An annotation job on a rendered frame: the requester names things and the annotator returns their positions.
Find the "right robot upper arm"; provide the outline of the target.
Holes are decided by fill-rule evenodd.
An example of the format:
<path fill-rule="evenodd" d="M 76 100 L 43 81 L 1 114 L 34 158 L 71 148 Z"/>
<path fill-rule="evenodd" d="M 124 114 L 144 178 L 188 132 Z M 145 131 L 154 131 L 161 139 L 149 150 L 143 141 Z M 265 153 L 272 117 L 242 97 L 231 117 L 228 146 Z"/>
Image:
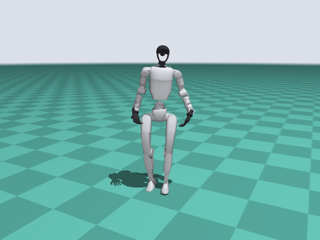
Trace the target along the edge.
<path fill-rule="evenodd" d="M 140 87 L 138 88 L 138 94 L 144 95 L 146 93 L 147 89 L 145 87 L 147 84 L 148 76 L 150 75 L 150 71 L 151 71 L 151 67 L 144 67 L 141 70 L 140 80 L 139 80 Z"/>

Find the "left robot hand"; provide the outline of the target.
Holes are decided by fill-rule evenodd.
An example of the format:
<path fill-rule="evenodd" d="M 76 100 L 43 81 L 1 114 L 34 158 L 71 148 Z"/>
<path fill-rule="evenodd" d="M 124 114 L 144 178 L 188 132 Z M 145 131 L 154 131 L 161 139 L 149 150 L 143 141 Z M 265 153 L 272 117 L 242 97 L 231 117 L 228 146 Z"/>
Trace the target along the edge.
<path fill-rule="evenodd" d="M 193 112 L 194 112 L 194 110 L 190 109 L 190 111 L 186 114 L 187 118 L 185 119 L 184 124 L 181 123 L 181 125 L 179 125 L 179 127 L 184 127 L 190 121 L 191 117 L 193 116 Z"/>

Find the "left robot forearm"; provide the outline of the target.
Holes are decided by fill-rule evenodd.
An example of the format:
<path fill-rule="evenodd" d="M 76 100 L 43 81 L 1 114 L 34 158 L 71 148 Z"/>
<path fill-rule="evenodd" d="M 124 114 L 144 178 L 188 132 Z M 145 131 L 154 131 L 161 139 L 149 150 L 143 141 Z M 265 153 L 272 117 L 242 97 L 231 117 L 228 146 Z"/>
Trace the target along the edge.
<path fill-rule="evenodd" d="M 185 90 L 185 91 L 186 91 L 186 90 Z M 186 93 L 187 93 L 187 91 L 186 91 Z M 191 102 L 190 102 L 190 98 L 189 98 L 189 96 L 188 96 L 188 93 L 187 93 L 187 96 L 182 99 L 182 101 L 184 102 L 184 105 L 185 105 L 185 108 L 186 108 L 186 110 L 187 110 L 187 113 L 189 113 L 189 111 L 192 109 L 192 110 L 193 110 L 193 114 L 194 114 L 195 111 L 194 111 L 194 109 L 193 109 L 193 107 L 192 107 L 192 104 L 191 104 Z"/>

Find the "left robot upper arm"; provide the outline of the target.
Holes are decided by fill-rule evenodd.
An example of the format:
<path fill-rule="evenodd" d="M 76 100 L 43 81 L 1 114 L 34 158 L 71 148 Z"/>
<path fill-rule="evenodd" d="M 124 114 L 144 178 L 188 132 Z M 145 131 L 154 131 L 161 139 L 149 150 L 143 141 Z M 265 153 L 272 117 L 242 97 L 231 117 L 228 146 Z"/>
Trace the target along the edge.
<path fill-rule="evenodd" d="M 184 81 L 183 81 L 183 77 L 182 77 L 182 73 L 179 70 L 173 69 L 173 77 L 176 78 L 176 84 L 177 87 L 179 89 L 179 96 L 181 98 L 186 97 L 187 96 L 187 92 L 185 90 L 185 85 L 184 85 Z"/>

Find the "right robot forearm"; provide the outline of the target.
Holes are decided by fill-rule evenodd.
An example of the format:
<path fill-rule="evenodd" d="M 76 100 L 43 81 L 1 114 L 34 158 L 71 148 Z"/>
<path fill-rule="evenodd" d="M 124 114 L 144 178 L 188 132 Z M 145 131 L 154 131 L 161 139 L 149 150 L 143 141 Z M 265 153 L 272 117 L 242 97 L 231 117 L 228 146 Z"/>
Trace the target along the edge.
<path fill-rule="evenodd" d="M 143 99 L 143 96 L 138 94 L 138 89 L 137 89 L 137 93 L 136 93 L 135 102 L 133 104 L 133 107 L 134 107 L 135 111 L 139 111 L 139 108 L 141 107 L 141 102 L 142 102 L 142 99 Z"/>

